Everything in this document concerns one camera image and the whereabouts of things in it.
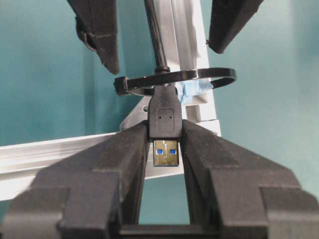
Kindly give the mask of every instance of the usb connector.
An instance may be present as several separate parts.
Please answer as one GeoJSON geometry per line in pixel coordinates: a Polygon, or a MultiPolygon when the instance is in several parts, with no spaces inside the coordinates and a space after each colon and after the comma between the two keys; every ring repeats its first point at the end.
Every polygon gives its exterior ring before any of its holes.
{"type": "Polygon", "coordinates": [[[154,140],[154,166],[178,166],[177,140],[154,140]]]}

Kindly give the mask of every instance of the black plastic part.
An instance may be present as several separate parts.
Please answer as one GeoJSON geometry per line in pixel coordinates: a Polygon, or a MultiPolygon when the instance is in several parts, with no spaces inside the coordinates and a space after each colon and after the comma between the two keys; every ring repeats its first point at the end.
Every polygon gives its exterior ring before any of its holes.
{"type": "Polygon", "coordinates": [[[117,44],[116,0],[68,0],[76,13],[76,30],[81,41],[99,55],[113,74],[120,71],[117,44]]]}
{"type": "Polygon", "coordinates": [[[137,224],[147,152],[141,123],[42,169],[30,190],[13,199],[3,238],[35,238],[15,235],[41,228],[49,229],[41,238],[55,238],[57,227],[63,239],[104,239],[111,223],[137,224]]]}
{"type": "Polygon", "coordinates": [[[188,71],[177,71],[135,79],[119,77],[114,86],[118,95],[152,95],[150,87],[179,81],[189,81],[201,78],[219,78],[211,81],[213,89],[223,87],[236,80],[236,71],[231,68],[207,68],[188,71]]]}
{"type": "Polygon", "coordinates": [[[291,170],[186,120],[180,145],[192,224],[222,239],[318,238],[318,202],[291,170]]]}
{"type": "Polygon", "coordinates": [[[122,225],[113,234],[121,239],[217,239],[218,232],[203,225],[122,225]]]}
{"type": "Polygon", "coordinates": [[[182,124],[191,225],[137,225],[148,152],[141,123],[41,170],[12,201],[1,239],[318,239],[318,202],[289,169],[182,124]]]}
{"type": "Polygon", "coordinates": [[[213,0],[208,46],[223,53],[263,0],[213,0]]]}
{"type": "Polygon", "coordinates": [[[155,86],[149,103],[149,138],[181,137],[181,104],[175,86],[155,86]]]}

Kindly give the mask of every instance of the black foam pad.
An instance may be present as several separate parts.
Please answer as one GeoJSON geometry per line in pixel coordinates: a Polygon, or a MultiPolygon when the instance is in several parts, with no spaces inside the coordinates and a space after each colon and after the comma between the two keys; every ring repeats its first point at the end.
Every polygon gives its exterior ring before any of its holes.
{"type": "Polygon", "coordinates": [[[213,0],[208,45],[223,53],[263,0],[213,0]]]}
{"type": "Polygon", "coordinates": [[[84,44],[99,55],[113,74],[120,71],[116,0],[68,0],[76,14],[76,30],[84,44]]]}

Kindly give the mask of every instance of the teal wall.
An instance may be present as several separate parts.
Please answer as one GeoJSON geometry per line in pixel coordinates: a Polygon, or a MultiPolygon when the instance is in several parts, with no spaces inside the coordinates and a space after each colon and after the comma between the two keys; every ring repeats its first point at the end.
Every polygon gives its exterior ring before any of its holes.
{"type": "MultiPolygon", "coordinates": [[[[208,33],[211,0],[202,5],[208,33]]],[[[143,0],[118,6],[119,75],[151,74],[143,0]]],[[[208,52],[212,67],[238,72],[215,91],[223,136],[290,167],[319,196],[317,9],[315,0],[265,0],[225,54],[208,52]]],[[[116,96],[66,0],[3,0],[0,32],[0,145],[117,131],[139,99],[116,96]]],[[[188,223],[182,175],[145,182],[140,221],[188,223]]]]}
{"type": "MultiPolygon", "coordinates": [[[[206,35],[211,1],[202,0],[206,35]]],[[[319,2],[264,0],[223,55],[238,81],[214,91],[224,138],[291,168],[319,197],[319,2]]]]}

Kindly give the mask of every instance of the metal usb connector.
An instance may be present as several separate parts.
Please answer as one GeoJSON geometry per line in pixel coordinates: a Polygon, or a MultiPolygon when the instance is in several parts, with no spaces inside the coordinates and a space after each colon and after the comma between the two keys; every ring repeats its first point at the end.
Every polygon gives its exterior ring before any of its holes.
{"type": "Polygon", "coordinates": [[[178,141],[154,140],[154,166],[178,165],[178,141]]]}

